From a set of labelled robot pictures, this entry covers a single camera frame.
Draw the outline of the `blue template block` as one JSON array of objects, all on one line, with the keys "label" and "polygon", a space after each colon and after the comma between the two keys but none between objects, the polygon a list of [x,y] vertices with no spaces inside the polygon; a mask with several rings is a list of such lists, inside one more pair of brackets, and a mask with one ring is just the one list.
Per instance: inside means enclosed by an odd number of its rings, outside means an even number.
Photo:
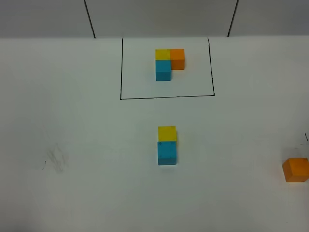
[{"label": "blue template block", "polygon": [[171,81],[171,62],[170,60],[155,61],[156,81]]}]

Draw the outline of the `orange loose block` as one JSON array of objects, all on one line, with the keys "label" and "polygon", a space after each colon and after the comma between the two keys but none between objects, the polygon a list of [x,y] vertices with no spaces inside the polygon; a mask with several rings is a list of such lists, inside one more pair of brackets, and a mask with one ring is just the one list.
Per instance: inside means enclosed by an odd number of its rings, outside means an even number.
[{"label": "orange loose block", "polygon": [[305,182],[309,178],[307,158],[288,158],[282,168],[286,182]]}]

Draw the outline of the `yellow template block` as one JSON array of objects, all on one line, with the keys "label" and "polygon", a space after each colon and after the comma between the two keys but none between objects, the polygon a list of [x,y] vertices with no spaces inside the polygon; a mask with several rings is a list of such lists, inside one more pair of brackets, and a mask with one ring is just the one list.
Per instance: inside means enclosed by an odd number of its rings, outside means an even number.
[{"label": "yellow template block", "polygon": [[156,49],[155,50],[155,60],[170,60],[170,50],[169,49]]}]

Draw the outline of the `orange template block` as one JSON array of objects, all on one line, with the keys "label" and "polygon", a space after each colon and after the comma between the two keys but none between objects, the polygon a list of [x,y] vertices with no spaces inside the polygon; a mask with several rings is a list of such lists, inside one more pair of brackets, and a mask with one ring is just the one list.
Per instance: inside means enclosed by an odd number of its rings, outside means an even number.
[{"label": "orange template block", "polygon": [[185,69],[185,50],[184,49],[171,49],[170,61],[172,70]]}]

